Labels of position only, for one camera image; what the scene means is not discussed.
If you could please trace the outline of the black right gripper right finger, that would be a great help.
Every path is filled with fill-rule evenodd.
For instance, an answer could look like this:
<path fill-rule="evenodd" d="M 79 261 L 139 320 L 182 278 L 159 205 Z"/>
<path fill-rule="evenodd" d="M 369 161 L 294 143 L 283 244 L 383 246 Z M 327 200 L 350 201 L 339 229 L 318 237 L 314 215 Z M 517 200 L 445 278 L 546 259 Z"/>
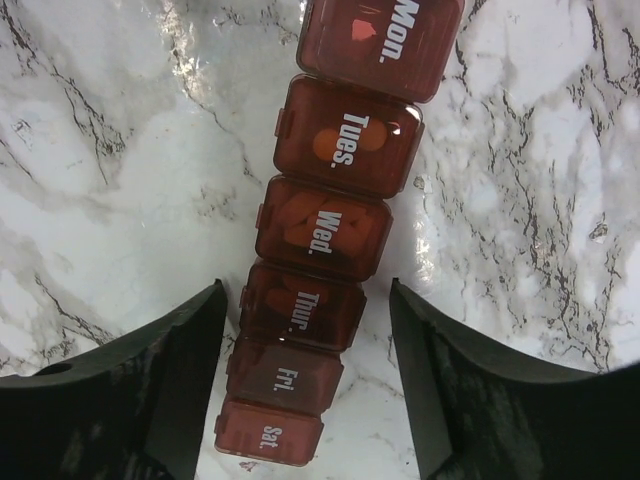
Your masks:
<path fill-rule="evenodd" d="M 399 281 L 392 335 L 424 479 L 635 479 L 639 367 L 594 374 L 527 355 Z"/>

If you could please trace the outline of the red weekly pill organizer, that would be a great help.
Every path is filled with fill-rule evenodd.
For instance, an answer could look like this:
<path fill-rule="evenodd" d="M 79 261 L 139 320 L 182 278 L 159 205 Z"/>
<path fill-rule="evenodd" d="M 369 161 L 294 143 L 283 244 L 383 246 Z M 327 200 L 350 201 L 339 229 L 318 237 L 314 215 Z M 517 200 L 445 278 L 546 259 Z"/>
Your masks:
<path fill-rule="evenodd" d="M 455 42 L 460 1 L 311 1 L 279 112 L 218 451 L 308 464 Z"/>

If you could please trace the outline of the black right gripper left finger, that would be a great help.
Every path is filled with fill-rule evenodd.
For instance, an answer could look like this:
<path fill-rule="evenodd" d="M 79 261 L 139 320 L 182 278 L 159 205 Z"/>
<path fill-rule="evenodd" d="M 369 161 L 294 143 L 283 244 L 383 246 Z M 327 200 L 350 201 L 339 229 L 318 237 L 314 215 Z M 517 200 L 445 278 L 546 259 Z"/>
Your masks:
<path fill-rule="evenodd" d="M 227 305 L 216 281 L 103 346 L 3 377 L 2 478 L 194 478 Z"/>

